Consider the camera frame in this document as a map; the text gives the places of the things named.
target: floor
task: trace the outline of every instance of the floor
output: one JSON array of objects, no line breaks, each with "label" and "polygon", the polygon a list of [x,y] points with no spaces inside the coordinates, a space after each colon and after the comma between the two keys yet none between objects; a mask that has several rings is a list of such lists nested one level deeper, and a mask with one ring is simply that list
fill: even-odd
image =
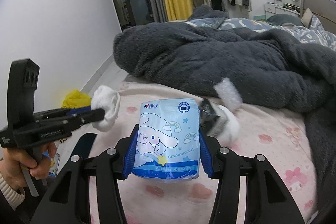
[{"label": "floor", "polygon": [[[107,85],[112,89],[118,90],[121,82],[127,76],[127,72],[120,69],[115,61],[107,68],[107,70],[101,75],[98,81],[93,86],[92,90],[89,92],[89,96],[93,96],[93,93],[100,85]],[[56,142],[58,146],[57,153],[60,155],[59,164],[58,164],[58,172],[63,168],[63,166],[67,163],[73,148],[78,142],[79,138],[87,133],[87,128],[89,125],[84,125],[80,129],[73,131],[72,137],[68,138],[63,143],[59,141]]]}]

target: tissue package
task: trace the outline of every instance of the tissue package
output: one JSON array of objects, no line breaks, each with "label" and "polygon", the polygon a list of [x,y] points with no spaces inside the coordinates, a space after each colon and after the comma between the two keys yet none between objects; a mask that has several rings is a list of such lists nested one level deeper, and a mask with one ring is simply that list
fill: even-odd
[{"label": "tissue package", "polygon": [[141,104],[132,173],[162,182],[199,174],[199,108],[193,99],[166,99]]}]

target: dark gray blanket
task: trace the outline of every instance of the dark gray blanket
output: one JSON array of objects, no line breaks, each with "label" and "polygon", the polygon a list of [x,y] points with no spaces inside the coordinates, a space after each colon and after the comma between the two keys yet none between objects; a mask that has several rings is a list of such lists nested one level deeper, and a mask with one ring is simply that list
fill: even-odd
[{"label": "dark gray blanket", "polygon": [[[196,8],[193,18],[221,17]],[[192,94],[218,97],[228,77],[245,103],[305,114],[317,173],[318,209],[335,200],[336,53],[301,44],[282,30],[215,30],[185,23],[127,29],[114,43],[117,65],[135,77]]]}]

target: yellow bag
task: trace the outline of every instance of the yellow bag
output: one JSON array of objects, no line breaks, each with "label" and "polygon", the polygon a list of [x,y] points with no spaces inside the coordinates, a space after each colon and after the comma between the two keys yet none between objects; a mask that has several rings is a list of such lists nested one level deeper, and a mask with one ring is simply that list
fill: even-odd
[{"label": "yellow bag", "polygon": [[63,108],[79,108],[91,105],[91,98],[79,90],[73,90],[64,99]]}]

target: headboard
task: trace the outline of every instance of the headboard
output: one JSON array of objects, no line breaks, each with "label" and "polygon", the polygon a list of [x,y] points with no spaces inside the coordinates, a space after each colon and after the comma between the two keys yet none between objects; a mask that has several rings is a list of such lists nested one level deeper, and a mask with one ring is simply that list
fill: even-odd
[{"label": "headboard", "polygon": [[301,0],[300,17],[307,9],[316,15],[323,28],[336,34],[336,3],[330,0]]}]

